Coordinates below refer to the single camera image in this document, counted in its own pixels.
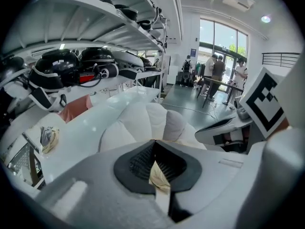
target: green foliage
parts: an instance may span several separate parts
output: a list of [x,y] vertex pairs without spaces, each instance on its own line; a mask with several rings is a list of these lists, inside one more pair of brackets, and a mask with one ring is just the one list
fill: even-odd
[[[231,45],[229,46],[229,50],[231,50],[231,51],[233,51],[233,52],[236,52],[236,46],[235,46],[234,43],[231,44]],[[243,57],[245,57],[245,56],[246,56],[246,48],[244,48],[244,47],[238,47],[237,53],[240,54],[240,55],[242,55]]]

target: ceiling light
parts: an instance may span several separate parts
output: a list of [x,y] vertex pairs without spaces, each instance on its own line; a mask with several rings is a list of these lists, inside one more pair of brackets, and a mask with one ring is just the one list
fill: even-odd
[[264,23],[269,23],[271,21],[271,18],[270,17],[268,17],[268,16],[263,16],[262,17],[262,22],[264,22]]

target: black backpack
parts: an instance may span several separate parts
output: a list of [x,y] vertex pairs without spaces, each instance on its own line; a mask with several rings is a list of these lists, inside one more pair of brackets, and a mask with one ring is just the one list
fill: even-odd
[[190,71],[190,68],[191,68],[191,63],[190,62],[191,61],[185,60],[183,71]]

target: person in brown shirt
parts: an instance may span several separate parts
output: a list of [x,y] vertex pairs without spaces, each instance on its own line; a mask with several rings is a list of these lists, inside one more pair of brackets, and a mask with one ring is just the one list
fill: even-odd
[[[224,72],[225,64],[223,62],[223,56],[219,55],[218,60],[214,63],[212,79],[221,82],[223,80]],[[219,87],[220,84],[213,83],[210,95],[208,96],[208,100],[214,101],[214,95],[218,91]]]

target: red cloth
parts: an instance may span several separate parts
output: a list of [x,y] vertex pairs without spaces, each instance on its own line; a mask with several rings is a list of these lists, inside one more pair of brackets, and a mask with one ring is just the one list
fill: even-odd
[[59,114],[59,116],[68,123],[69,121],[73,120],[80,114],[84,113],[88,109],[92,108],[92,103],[90,100],[90,96],[86,95],[79,99],[74,100],[71,103],[68,103],[63,111]]

